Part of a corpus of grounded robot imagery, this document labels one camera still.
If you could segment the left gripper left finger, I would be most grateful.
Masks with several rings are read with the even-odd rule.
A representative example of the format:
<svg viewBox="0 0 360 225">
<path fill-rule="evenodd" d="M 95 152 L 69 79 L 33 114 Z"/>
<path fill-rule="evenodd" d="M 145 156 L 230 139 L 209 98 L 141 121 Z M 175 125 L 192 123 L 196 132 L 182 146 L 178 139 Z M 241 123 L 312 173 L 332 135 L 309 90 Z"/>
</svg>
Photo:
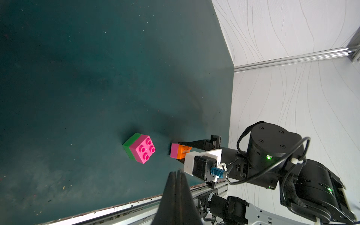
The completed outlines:
<svg viewBox="0 0 360 225">
<path fill-rule="evenodd" d="M 179 206 L 177 192 L 179 174 L 180 172 L 169 173 L 152 225 L 176 225 Z"/>
</svg>

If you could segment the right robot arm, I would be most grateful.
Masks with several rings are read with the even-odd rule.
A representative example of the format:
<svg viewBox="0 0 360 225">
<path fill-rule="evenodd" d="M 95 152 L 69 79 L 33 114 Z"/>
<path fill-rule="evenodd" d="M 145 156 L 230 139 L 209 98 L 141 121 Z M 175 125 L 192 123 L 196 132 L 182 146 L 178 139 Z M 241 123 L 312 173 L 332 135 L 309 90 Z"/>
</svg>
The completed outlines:
<svg viewBox="0 0 360 225">
<path fill-rule="evenodd" d="M 281 205 L 320 225 L 359 224 L 341 179 L 323 164 L 307 159 L 310 137 L 264 121 L 247 127 L 241 138 L 246 136 L 246 151 L 222 147 L 219 136 L 181 142 L 195 149 L 182 159 L 184 171 L 210 188 L 215 188 L 218 179 L 225 179 L 229 185 L 278 188 Z"/>
</svg>

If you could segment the green lego brick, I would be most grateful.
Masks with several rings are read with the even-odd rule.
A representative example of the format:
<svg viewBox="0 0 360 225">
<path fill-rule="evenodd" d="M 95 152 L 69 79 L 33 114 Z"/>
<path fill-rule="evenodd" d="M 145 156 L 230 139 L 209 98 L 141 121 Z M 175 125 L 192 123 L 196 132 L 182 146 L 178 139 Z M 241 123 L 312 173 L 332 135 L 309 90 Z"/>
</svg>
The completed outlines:
<svg viewBox="0 0 360 225">
<path fill-rule="evenodd" d="M 133 160 L 136 161 L 136 158 L 134 157 L 130 146 L 141 136 L 142 134 L 140 133 L 134 133 L 122 146 L 125 150 L 125 152 L 127 153 L 128 157 Z"/>
</svg>

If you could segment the orange lego brick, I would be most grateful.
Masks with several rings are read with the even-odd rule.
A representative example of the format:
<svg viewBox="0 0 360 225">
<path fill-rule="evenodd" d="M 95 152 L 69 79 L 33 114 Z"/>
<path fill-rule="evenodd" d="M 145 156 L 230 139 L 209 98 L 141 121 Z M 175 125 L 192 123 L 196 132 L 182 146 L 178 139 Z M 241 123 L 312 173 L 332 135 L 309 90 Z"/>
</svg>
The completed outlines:
<svg viewBox="0 0 360 225">
<path fill-rule="evenodd" d="M 178 145 L 178 150 L 176 153 L 176 159 L 182 160 L 185 158 L 186 154 L 191 151 L 191 147 L 185 145 Z"/>
</svg>

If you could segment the pink lego brick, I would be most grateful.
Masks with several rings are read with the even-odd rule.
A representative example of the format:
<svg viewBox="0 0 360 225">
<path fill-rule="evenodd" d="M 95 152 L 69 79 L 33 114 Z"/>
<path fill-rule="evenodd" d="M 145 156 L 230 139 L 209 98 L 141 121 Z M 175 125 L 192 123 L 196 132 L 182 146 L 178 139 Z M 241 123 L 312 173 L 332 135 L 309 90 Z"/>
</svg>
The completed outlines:
<svg viewBox="0 0 360 225">
<path fill-rule="evenodd" d="M 175 159 L 182 159 L 182 151 L 179 144 L 171 144 L 170 157 Z"/>
<path fill-rule="evenodd" d="M 143 134 L 130 146 L 130 149 L 136 161 L 142 164 L 145 164 L 156 151 L 150 136 Z"/>
</svg>

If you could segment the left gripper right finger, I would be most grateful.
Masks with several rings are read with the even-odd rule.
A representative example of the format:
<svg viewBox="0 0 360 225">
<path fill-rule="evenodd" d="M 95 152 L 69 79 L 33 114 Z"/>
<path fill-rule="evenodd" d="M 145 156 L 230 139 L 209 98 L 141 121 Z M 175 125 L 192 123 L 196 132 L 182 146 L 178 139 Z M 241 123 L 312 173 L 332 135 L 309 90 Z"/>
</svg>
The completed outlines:
<svg viewBox="0 0 360 225">
<path fill-rule="evenodd" d="M 178 222 L 180 225 L 202 225 L 190 192 L 186 175 L 178 171 Z"/>
</svg>

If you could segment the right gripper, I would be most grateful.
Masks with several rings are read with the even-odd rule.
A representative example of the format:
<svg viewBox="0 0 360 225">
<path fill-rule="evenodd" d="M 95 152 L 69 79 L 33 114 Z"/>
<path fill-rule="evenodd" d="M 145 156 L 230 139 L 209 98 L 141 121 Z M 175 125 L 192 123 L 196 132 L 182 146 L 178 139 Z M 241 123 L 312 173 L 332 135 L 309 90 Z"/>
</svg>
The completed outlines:
<svg viewBox="0 0 360 225">
<path fill-rule="evenodd" d="M 222 147 L 221 137 L 214 135 L 212 135 L 210 139 L 178 142 L 178 144 L 204 150 L 205 152 L 221 149 L 220 163 L 224 163 L 225 165 L 220 166 L 220 168 L 226 170 L 225 174 L 229 179 L 233 179 L 234 182 L 250 183 L 264 188 L 275 188 L 279 181 L 278 171 L 281 169 L 281 165 L 278 165 L 257 178 L 252 178 L 277 161 L 276 158 L 261 153 L 255 144 L 249 144 L 248 152 L 230 149 Z"/>
</svg>

